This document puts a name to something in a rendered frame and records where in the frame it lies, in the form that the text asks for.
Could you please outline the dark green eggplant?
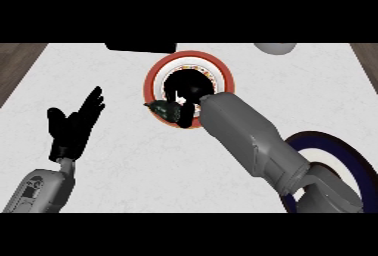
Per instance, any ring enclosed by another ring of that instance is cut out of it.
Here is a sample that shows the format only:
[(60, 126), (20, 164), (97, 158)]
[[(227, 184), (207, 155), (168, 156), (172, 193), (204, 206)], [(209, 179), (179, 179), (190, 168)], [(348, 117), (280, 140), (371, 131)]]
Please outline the dark green eggplant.
[(156, 100), (145, 103), (150, 110), (171, 123), (176, 123), (181, 119), (182, 106), (178, 102)]

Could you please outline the black flat appliance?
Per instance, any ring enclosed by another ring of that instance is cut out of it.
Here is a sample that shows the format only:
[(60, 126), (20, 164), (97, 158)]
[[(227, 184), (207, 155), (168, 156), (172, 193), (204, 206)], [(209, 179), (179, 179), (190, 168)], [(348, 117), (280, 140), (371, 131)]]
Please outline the black flat appliance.
[(142, 44), (142, 43), (107, 43), (107, 48), (114, 51), (134, 51), (172, 54), (176, 52), (176, 43)]

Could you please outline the red rimmed white plate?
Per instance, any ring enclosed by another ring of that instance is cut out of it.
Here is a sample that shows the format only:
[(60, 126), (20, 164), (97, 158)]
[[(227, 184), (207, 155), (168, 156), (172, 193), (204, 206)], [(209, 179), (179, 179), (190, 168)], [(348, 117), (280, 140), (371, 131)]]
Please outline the red rimmed white plate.
[(147, 103), (166, 99), (165, 82), (184, 69), (196, 69), (207, 76), (216, 93), (235, 92), (234, 76), (224, 61), (206, 52), (187, 50), (166, 56), (153, 66), (144, 84)]

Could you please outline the pale grey round object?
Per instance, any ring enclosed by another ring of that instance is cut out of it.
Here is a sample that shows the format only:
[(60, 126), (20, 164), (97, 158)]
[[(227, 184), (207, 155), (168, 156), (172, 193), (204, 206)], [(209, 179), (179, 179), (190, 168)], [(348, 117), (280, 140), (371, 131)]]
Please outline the pale grey round object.
[(296, 43), (256, 43), (256, 47), (271, 55), (289, 54), (296, 46)]

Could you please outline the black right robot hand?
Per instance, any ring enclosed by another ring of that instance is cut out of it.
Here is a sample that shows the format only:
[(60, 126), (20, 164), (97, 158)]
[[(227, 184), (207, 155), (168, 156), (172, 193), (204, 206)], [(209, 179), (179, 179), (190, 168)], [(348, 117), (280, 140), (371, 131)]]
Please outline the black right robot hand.
[(169, 102), (175, 102), (178, 97), (185, 99), (178, 125), (182, 128), (190, 128), (193, 126), (196, 106), (202, 104), (200, 99), (215, 94), (213, 83), (196, 69), (179, 70), (165, 82), (165, 92)]

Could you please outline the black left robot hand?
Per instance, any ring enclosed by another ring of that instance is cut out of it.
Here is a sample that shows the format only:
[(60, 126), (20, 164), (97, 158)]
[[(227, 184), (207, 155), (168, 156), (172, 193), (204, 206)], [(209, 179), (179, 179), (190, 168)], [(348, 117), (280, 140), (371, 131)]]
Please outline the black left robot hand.
[(95, 87), (80, 109), (67, 116), (57, 107), (48, 109), (52, 149), (49, 160), (77, 160), (85, 152), (94, 126), (106, 108), (103, 88)]

